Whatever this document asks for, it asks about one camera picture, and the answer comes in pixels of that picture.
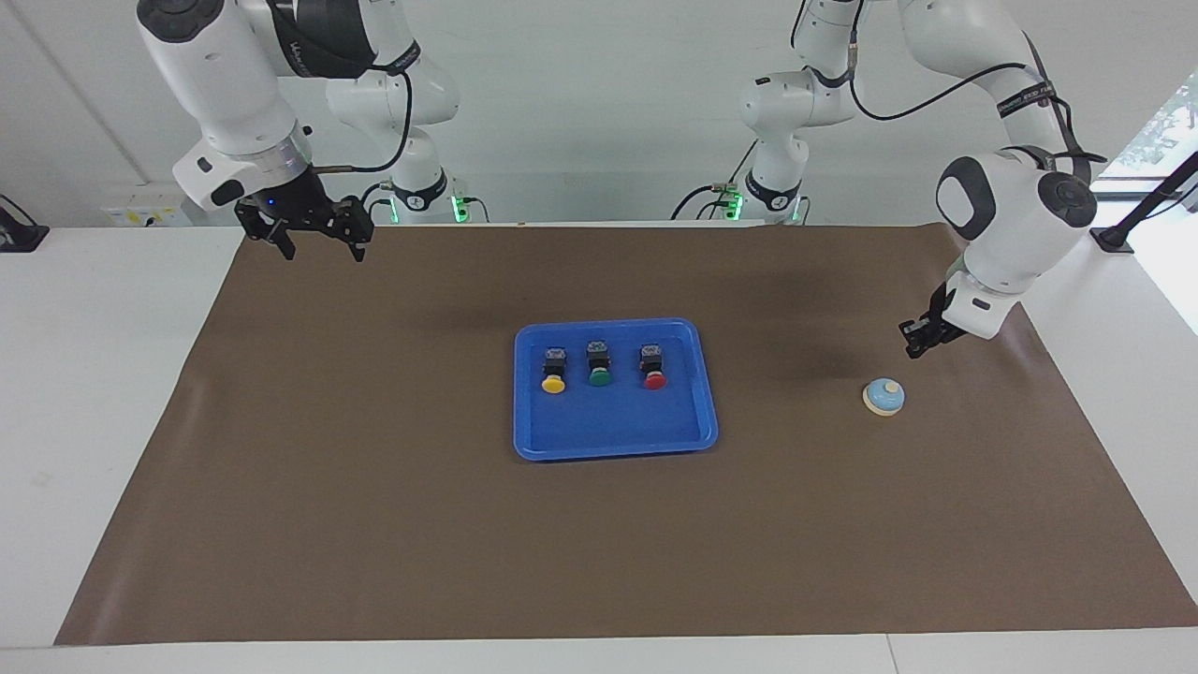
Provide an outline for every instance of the green led light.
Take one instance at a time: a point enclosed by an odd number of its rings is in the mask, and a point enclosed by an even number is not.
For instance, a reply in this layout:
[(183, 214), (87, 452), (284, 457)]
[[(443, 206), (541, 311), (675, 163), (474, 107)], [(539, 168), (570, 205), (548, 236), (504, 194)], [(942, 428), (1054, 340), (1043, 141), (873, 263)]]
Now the green led light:
[(732, 195), (732, 205), (728, 206), (728, 211), (725, 217), (728, 219), (738, 220), (740, 219), (740, 211), (745, 207), (745, 198), (740, 194)]
[(470, 221), (470, 206), (466, 204), (465, 199), (454, 195), (453, 210), (454, 210), (454, 215), (458, 218), (459, 224), (464, 221)]

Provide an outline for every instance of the black strap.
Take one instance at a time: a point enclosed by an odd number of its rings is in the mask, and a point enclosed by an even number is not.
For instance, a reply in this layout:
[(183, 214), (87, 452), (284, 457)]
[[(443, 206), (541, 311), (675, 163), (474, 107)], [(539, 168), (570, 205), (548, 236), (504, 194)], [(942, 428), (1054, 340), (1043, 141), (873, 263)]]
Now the black strap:
[(745, 177), (745, 187), (749, 188), (749, 193), (754, 195), (758, 201), (766, 204), (766, 207), (773, 212), (785, 211), (794, 199), (799, 195), (799, 187), (803, 186), (800, 180), (798, 184), (787, 189), (786, 192), (779, 192), (778, 189), (770, 189), (764, 184), (757, 182), (754, 177), (752, 171), (749, 171), (749, 176)]
[(1006, 119), (1028, 105), (1046, 107), (1057, 98), (1057, 87), (1047, 79), (1029, 86), (998, 104), (998, 116)]
[(416, 61), (420, 60), (422, 53), (423, 50), (420, 49), (420, 44), (413, 40), (412, 45), (407, 48), (407, 51), (404, 51), (398, 59), (383, 66), (383, 71), (391, 77), (403, 74), (407, 72), (407, 68), (412, 67)]
[(441, 169), (441, 177), (438, 177), (437, 181), (430, 187), (425, 187), (418, 192), (409, 192), (407, 189), (397, 186), (391, 190), (404, 201), (404, 206), (406, 206), (407, 210), (424, 212), (432, 206), (432, 202), (436, 201), (437, 198), (446, 193), (446, 188), (448, 186), (449, 178), (446, 176), (444, 169)]
[(1057, 170), (1057, 157), (1059, 154), (1053, 154), (1043, 147), (1037, 147), (1035, 145), (1008, 145), (1003, 148), (1023, 152), (1024, 154), (1031, 157), (1036, 162), (1036, 168), (1040, 170)]

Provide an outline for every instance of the wall socket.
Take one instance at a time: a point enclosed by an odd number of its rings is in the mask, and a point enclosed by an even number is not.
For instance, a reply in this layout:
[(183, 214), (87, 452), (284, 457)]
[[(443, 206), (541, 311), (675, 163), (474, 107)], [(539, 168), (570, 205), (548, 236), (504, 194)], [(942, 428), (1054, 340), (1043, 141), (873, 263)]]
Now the wall socket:
[(109, 200), (104, 214), (113, 226), (192, 226), (182, 194), (137, 194)]

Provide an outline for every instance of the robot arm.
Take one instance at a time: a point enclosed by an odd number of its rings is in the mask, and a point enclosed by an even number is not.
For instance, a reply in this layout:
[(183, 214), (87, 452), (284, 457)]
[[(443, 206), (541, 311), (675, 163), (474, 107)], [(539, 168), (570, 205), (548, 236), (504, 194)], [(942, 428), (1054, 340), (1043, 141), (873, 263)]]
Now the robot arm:
[(455, 204), (446, 196), (454, 181), (428, 135), (411, 125), (452, 119), (458, 90), (423, 57), (395, 0), (277, 2), (139, 0), (146, 47), (202, 133), (175, 177), (206, 210), (236, 202), (247, 235), (279, 245), (288, 259), (295, 255), (288, 230), (315, 230), (349, 243), (361, 261), (374, 224), (357, 198), (332, 201), (319, 175), (374, 169), (314, 166), (278, 78), (329, 79), (339, 119), (379, 144), (403, 145), (377, 170), (392, 170), (387, 184), (397, 194), (424, 195), (404, 202), (428, 217)]
[[(872, 1), (806, 2), (794, 35), (806, 67), (761, 78), (742, 96), (742, 116), (761, 147), (744, 178), (745, 217), (787, 219), (809, 157), (794, 133), (854, 116), (855, 29)], [(937, 205), (969, 245), (928, 311), (902, 324), (907, 352), (918, 359), (964, 333), (987, 340), (998, 333), (1022, 293), (1093, 221), (1091, 163), (1103, 159), (1081, 148), (1067, 105), (999, 0), (897, 4), (915, 59), (985, 89), (1011, 141), (998, 152), (952, 162), (940, 177)]]
[(964, 333), (990, 340), (1033, 283), (1073, 248), (1097, 214), (1091, 163), (1072, 113), (1057, 97), (1030, 38), (996, 0), (898, 0), (903, 34), (928, 69), (976, 79), (993, 97), (1011, 144), (961, 157), (940, 176), (937, 206), (969, 242), (919, 320), (901, 326), (907, 353)]

